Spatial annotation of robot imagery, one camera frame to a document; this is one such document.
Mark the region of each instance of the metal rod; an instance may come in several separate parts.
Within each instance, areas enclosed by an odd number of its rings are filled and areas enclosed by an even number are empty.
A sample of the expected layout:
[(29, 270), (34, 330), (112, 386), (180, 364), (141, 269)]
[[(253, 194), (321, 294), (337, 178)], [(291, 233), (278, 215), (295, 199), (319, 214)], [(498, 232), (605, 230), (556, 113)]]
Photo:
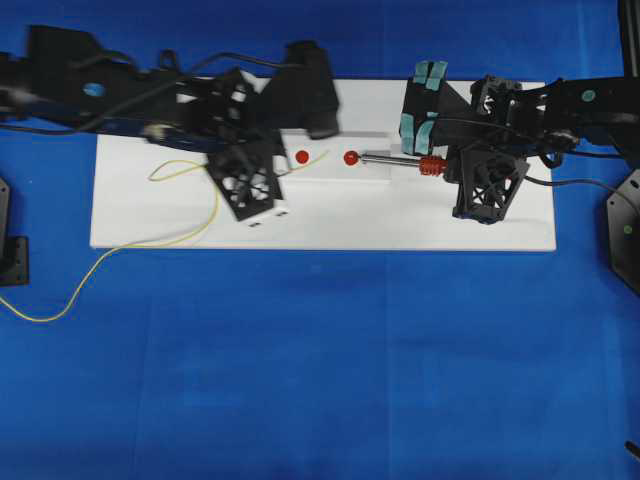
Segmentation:
[(372, 153), (363, 153), (360, 156), (360, 160), (362, 160), (362, 163), (382, 163), (385, 165), (400, 165), (402, 167), (417, 168), (420, 165), (420, 161), (413, 158), (387, 157), (384, 155), (374, 155)]

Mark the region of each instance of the black cable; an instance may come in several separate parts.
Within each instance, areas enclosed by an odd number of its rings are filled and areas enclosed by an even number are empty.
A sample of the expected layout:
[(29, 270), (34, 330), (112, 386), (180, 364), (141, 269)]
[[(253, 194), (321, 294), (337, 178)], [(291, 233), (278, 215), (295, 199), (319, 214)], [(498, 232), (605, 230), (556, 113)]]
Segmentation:
[(126, 53), (118, 52), (116, 50), (102, 50), (92, 57), (80, 60), (78, 62), (70, 62), (69, 66), (74, 70), (82, 70), (83, 68), (90, 67), (96, 63), (100, 63), (103, 60), (121, 60), (131, 65), (134, 69), (138, 70), (138, 64)]
[[(534, 138), (534, 137), (532, 137), (530, 135), (521, 133), (521, 132), (517, 131), (515, 128), (506, 127), (504, 125), (498, 125), (498, 124), (491, 123), (491, 122), (485, 122), (485, 121), (482, 121), (482, 120), (472, 120), (472, 119), (469, 119), (469, 118), (458, 118), (458, 117), (435, 117), (436, 123), (438, 122), (438, 120), (444, 120), (444, 121), (448, 121), (448, 122), (466, 123), (466, 124), (469, 124), (469, 125), (478, 125), (478, 126), (482, 126), (482, 127), (493, 127), (495, 129), (498, 129), (498, 130), (509, 132), (512, 135), (516, 135), (518, 137), (525, 138), (525, 139), (529, 140), (530, 142), (542, 143), (542, 144), (547, 145), (547, 143), (542, 139), (537, 139), (537, 138)], [(564, 153), (566, 155), (576, 155), (578, 157), (613, 158), (613, 159), (622, 159), (623, 158), (622, 156), (617, 155), (617, 154), (581, 152), (581, 151), (578, 151), (578, 150), (569, 150), (568, 152), (564, 152)]]
[(525, 180), (535, 183), (536, 185), (542, 185), (544, 187), (564, 187), (565, 185), (576, 185), (576, 184), (586, 184), (586, 185), (596, 185), (597, 187), (604, 188), (605, 190), (610, 191), (611, 193), (615, 193), (620, 198), (622, 198), (625, 202), (627, 202), (631, 208), (633, 208), (636, 212), (638, 218), (640, 218), (640, 207), (638, 207), (633, 200), (629, 198), (626, 194), (622, 193), (619, 190), (616, 190), (613, 187), (610, 187), (606, 183), (599, 182), (597, 180), (592, 180), (590, 178), (576, 178), (572, 180), (556, 180), (553, 182), (547, 182), (546, 180), (540, 180), (538, 178), (533, 178), (528, 175), (525, 175)]
[(569, 150), (568, 152), (564, 152), (567, 155), (576, 155), (578, 157), (591, 157), (591, 158), (623, 158), (621, 155), (616, 155), (615, 153), (594, 153), (594, 152), (579, 152), (577, 150)]
[(529, 140), (530, 142), (541, 142), (542, 140), (534, 138), (530, 135), (527, 135), (525, 133), (521, 133), (519, 131), (517, 131), (515, 128), (511, 128), (511, 127), (506, 127), (504, 125), (498, 125), (497, 123), (492, 123), (492, 122), (485, 122), (483, 120), (472, 120), (470, 118), (460, 118), (460, 117), (441, 117), (441, 116), (437, 116), (433, 118), (435, 120), (436, 123), (438, 123), (441, 120), (444, 120), (445, 122), (458, 122), (458, 123), (466, 123), (468, 125), (478, 125), (481, 127), (493, 127), (493, 128), (497, 128), (498, 130), (503, 130), (505, 132), (509, 132), (512, 135), (516, 135), (518, 137), (522, 137), (522, 138), (526, 138), (527, 140)]
[(271, 67), (271, 68), (301, 68), (301, 67), (304, 66), (304, 65), (301, 65), (301, 64), (297, 64), (297, 63), (275, 63), (275, 62), (269, 62), (267, 60), (261, 60), (259, 58), (254, 58), (254, 57), (250, 57), (248, 55), (241, 55), (239, 53), (233, 53), (233, 52), (216, 53), (216, 54), (210, 55), (207, 58), (205, 58), (204, 60), (196, 63), (193, 67), (191, 67), (185, 73), (178, 74), (174, 79), (172, 79), (170, 81), (167, 81), (167, 82), (164, 82), (164, 83), (161, 83), (160, 85), (156, 86), (155, 88), (147, 90), (146, 92), (141, 93), (139, 95), (136, 95), (135, 97), (132, 97), (129, 100), (125, 100), (124, 102), (122, 102), (122, 103), (120, 103), (120, 104), (108, 109), (104, 113), (98, 115), (93, 120), (90, 120), (87, 123), (84, 123), (83, 125), (80, 125), (79, 127), (66, 129), (66, 130), (50, 130), (50, 129), (44, 129), (44, 128), (30, 128), (30, 127), (19, 127), (19, 126), (15, 126), (15, 125), (0, 124), (0, 129), (10, 130), (10, 131), (13, 131), (13, 132), (26, 132), (26, 133), (35, 133), (35, 134), (39, 134), (39, 135), (54, 135), (54, 136), (55, 135), (72, 135), (74, 133), (86, 132), (87, 130), (92, 130), (95, 127), (99, 126), (107, 118), (109, 118), (109, 117), (111, 117), (111, 116), (113, 116), (113, 115), (115, 115), (117, 113), (120, 113), (123, 110), (127, 110), (127, 109), (133, 107), (134, 105), (136, 105), (136, 104), (138, 104), (140, 102), (144, 102), (145, 100), (148, 100), (149, 98), (152, 98), (152, 97), (154, 97), (156, 95), (159, 95), (160, 93), (164, 92), (165, 90), (168, 90), (168, 89), (172, 88), (176, 83), (182, 82), (183, 80), (188, 79), (193, 74), (197, 73), (200, 69), (206, 67), (210, 63), (213, 63), (216, 60), (219, 60), (221, 58), (231, 58), (231, 59), (234, 59), (234, 60), (253, 63), (253, 64), (256, 64), (256, 65), (263, 65), (263, 66)]

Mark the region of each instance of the white platform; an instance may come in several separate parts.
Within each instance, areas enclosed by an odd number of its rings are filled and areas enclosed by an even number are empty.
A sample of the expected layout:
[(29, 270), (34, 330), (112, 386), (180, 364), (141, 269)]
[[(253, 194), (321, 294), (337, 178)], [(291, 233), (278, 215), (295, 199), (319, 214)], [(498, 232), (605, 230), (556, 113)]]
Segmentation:
[[(457, 185), (417, 169), (347, 167), (346, 150), (399, 153), (398, 123), (405, 81), (338, 80), (341, 136), (312, 142), (285, 132), (293, 160), (304, 149), (318, 163), (281, 179), (290, 214), (250, 228), (224, 205), (215, 222), (184, 247), (315, 250), (498, 250), (556, 248), (551, 189), (525, 182), (504, 222), (486, 226), (451, 216)], [(525, 84), (533, 88), (540, 84)], [(453, 82), (469, 98), (470, 82)], [(197, 171), (162, 183), (147, 181), (167, 160), (205, 162), (144, 140), (100, 136), (94, 182), (91, 246), (113, 247), (201, 224), (213, 202), (212, 182)], [(539, 160), (530, 174), (550, 179)]]

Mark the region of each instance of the blue cloth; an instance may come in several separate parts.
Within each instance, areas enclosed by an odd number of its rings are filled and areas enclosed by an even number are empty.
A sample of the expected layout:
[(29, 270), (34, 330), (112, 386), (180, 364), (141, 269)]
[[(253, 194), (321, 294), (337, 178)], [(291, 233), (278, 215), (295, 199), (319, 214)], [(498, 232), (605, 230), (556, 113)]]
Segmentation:
[[(612, 0), (4, 0), (0, 50), (23, 54), (32, 23), (147, 67), (314, 38), (340, 77), (424, 58), (450, 79), (622, 73)], [(2, 293), (34, 314), (99, 254), (95, 142), (0, 132), (32, 267)], [(626, 173), (570, 158), (554, 175)], [(637, 478), (640, 302), (607, 266), (606, 194), (554, 195), (555, 253), (127, 252), (58, 323), (2, 312), (0, 478)]]

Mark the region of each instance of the black bracket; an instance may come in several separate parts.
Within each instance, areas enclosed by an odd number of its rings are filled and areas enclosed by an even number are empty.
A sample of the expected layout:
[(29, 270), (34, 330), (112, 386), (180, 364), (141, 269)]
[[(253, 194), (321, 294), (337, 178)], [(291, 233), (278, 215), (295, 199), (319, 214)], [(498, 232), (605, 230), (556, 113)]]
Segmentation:
[(29, 283), (27, 237), (7, 237), (11, 189), (0, 178), (0, 287)]
[[(618, 191), (640, 208), (640, 170), (635, 170)], [(640, 218), (619, 195), (607, 199), (611, 268), (640, 294)]]

